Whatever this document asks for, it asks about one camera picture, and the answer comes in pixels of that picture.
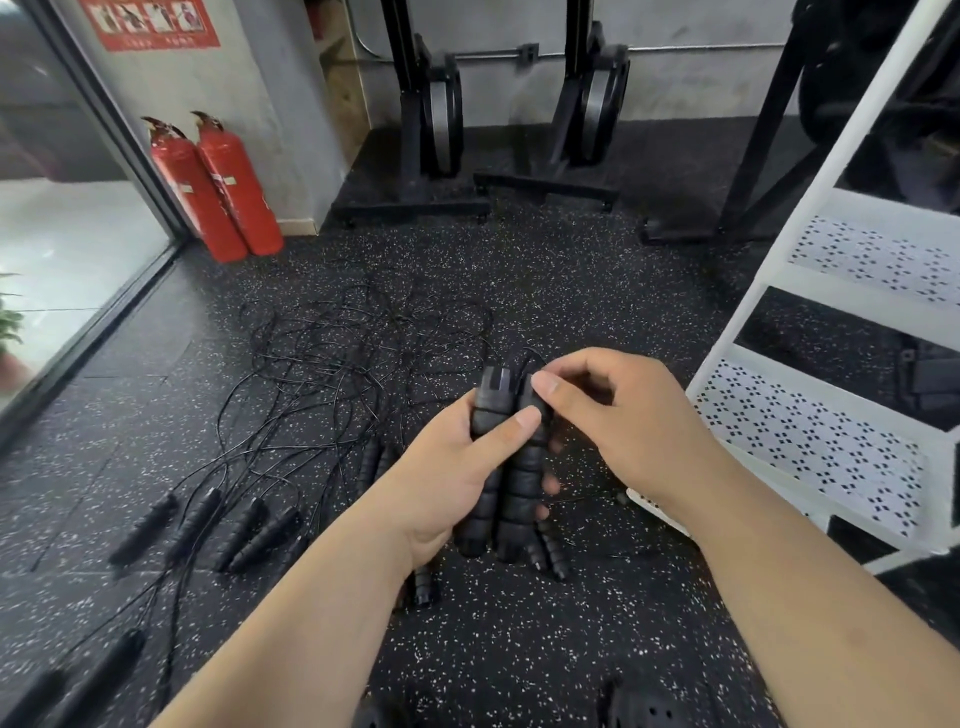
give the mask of forearm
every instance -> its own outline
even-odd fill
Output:
[[[362,498],[190,681],[155,728],[346,726],[410,570],[404,537]]]
[[[960,653],[731,462],[680,508],[790,728],[955,725]]]

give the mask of metal pipe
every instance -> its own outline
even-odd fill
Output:
[[[350,26],[350,34],[353,36],[353,42],[367,54],[368,58],[357,59],[358,62],[376,62],[393,63],[388,56],[382,56],[374,51],[357,33],[356,22],[353,20],[353,8],[349,0],[344,1],[344,8],[347,10],[347,22]],[[628,53],[700,53],[705,51],[770,51],[777,50],[786,45],[786,42],[776,43],[713,43],[703,45],[632,45],[627,48]],[[515,48],[502,48],[491,51],[470,51],[454,53],[457,61],[515,61]],[[551,53],[541,53],[537,56],[541,59],[561,59],[564,57],[563,51],[553,51]]]

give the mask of potted plant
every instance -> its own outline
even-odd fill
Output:
[[[15,274],[2,273],[0,278],[13,275]],[[7,351],[9,342],[20,342],[19,331],[23,314],[7,308],[5,295],[0,293],[0,394],[12,394],[26,383],[29,371],[22,361]]]

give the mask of poster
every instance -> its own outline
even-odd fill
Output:
[[[111,53],[220,47],[203,0],[80,4]]]

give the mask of fire extinguisher nozzle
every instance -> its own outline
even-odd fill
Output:
[[[212,124],[221,131],[224,128],[224,124],[222,121],[220,121],[220,119],[210,116],[210,114],[206,113],[205,111],[190,111],[190,113],[197,117],[198,127],[202,126],[203,124]]]

